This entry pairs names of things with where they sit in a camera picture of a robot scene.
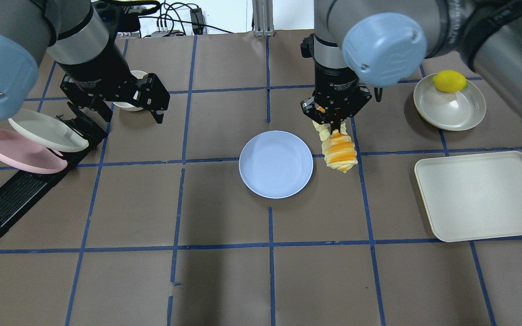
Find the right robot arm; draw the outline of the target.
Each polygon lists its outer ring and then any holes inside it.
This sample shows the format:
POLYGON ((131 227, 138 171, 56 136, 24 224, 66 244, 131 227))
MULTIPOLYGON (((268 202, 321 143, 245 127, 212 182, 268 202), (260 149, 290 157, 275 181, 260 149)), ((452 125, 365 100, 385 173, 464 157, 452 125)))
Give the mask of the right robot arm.
POLYGON ((426 58, 456 51, 522 119, 522 0, 315 0, 315 89, 302 112, 338 129, 426 58))

